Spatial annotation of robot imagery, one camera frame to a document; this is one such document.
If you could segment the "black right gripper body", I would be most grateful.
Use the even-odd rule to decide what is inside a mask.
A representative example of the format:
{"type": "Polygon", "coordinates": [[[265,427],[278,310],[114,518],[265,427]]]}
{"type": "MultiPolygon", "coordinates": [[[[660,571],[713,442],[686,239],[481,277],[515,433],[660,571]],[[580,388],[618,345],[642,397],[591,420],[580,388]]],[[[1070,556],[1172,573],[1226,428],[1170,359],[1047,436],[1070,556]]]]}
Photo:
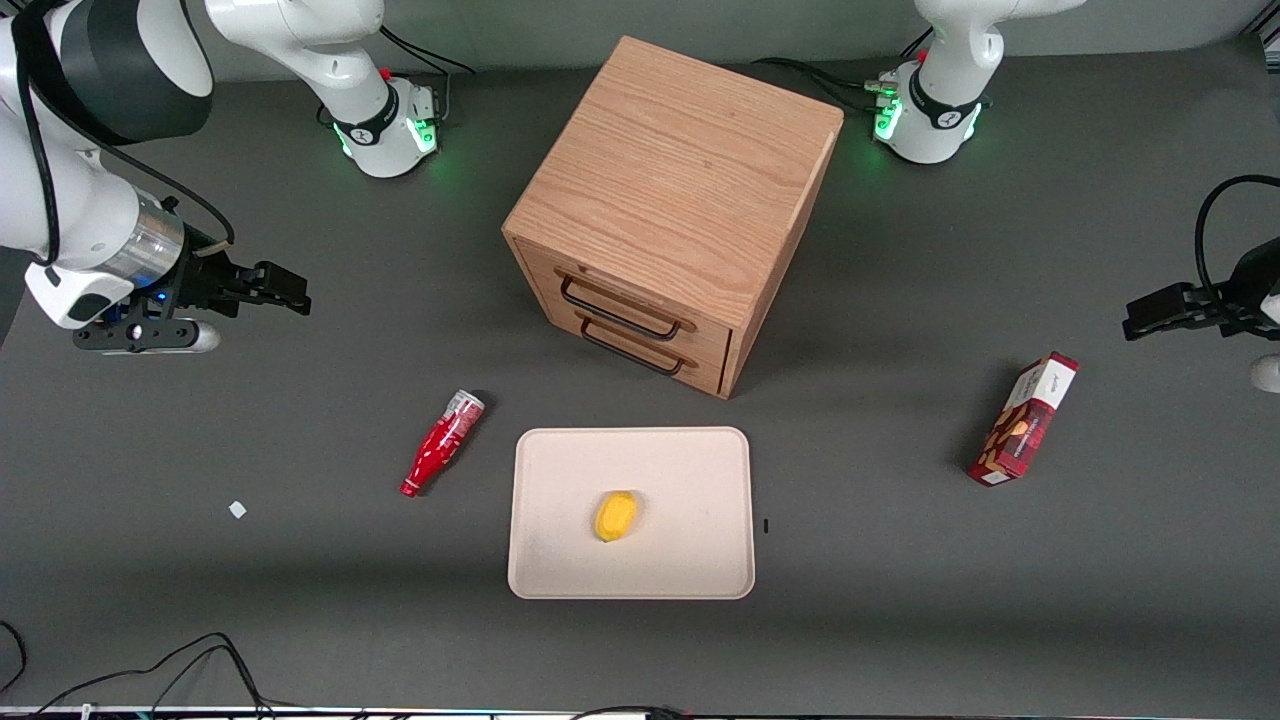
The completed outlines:
{"type": "Polygon", "coordinates": [[[172,319],[183,307],[212,310],[236,318],[241,304],[259,304],[265,261],[252,266],[234,264],[225,251],[201,258],[192,252],[161,278],[160,318],[172,319]]]}

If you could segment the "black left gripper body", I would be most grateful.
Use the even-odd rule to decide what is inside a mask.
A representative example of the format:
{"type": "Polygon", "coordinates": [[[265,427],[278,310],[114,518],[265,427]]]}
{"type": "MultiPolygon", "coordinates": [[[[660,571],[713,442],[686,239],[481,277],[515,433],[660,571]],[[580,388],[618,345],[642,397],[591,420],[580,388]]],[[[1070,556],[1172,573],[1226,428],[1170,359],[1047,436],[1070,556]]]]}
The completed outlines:
{"type": "Polygon", "coordinates": [[[1216,283],[1213,290],[1219,296],[1216,304],[1210,299],[1207,287],[1190,287],[1190,329],[1217,328],[1224,338],[1235,334],[1265,337],[1265,319],[1260,306],[1265,299],[1265,274],[1233,274],[1228,281],[1216,283]]]}

